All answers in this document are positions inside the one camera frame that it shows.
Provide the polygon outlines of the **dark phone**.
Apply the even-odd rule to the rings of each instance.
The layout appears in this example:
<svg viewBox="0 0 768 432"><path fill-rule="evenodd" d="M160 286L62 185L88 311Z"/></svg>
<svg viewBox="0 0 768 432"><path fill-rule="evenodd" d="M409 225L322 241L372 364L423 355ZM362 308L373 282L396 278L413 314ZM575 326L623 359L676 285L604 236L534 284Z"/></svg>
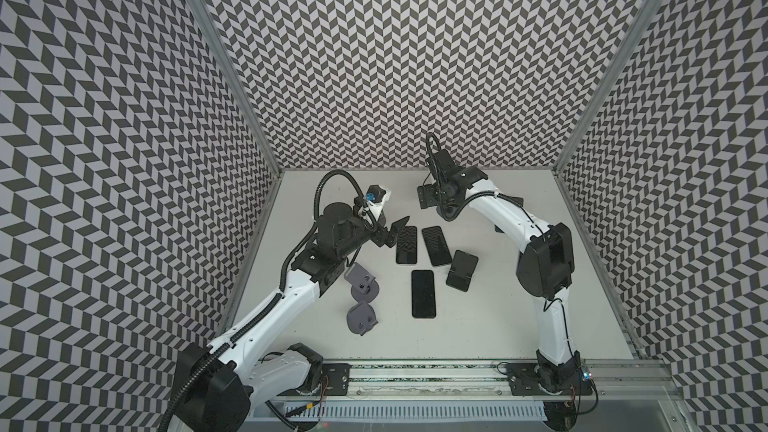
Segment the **dark phone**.
<svg viewBox="0 0 768 432"><path fill-rule="evenodd" d="M433 267L448 265L452 262L452 254L440 226L423 228L422 237Z"/></svg>

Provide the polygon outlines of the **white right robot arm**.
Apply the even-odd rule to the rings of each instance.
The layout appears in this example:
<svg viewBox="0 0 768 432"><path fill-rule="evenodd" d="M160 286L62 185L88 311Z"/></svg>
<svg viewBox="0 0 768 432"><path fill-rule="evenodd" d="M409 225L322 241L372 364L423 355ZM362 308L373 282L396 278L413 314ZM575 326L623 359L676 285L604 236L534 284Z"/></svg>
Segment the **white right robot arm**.
<svg viewBox="0 0 768 432"><path fill-rule="evenodd" d="M445 149L427 149L426 164L434 182L417 189L420 207L432 208L445 221L467 207L476 210L509 237L519 251L515 275L535 306L538 328L532 377L546 395L592 394L591 374L583 368L568 320L569 289L575 270L571 230L528 212L503 193L475 166L457 165Z"/></svg>

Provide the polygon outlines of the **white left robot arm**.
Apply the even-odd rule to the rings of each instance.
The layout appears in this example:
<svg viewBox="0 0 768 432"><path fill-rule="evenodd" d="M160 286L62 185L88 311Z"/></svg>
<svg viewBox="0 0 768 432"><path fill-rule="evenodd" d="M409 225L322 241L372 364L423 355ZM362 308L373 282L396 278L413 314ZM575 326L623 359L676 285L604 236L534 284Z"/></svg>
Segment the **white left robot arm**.
<svg viewBox="0 0 768 432"><path fill-rule="evenodd" d="M192 344L180 353L159 430L178 421L192 431L236 431L254 407L279 394L315 391L322 368L316 352L295 344L274 359L267 355L280 334L346 273L349 254L368 242L396 244L409 219L388 224L382 208L327 205L286 258L272 296L208 346Z"/></svg>

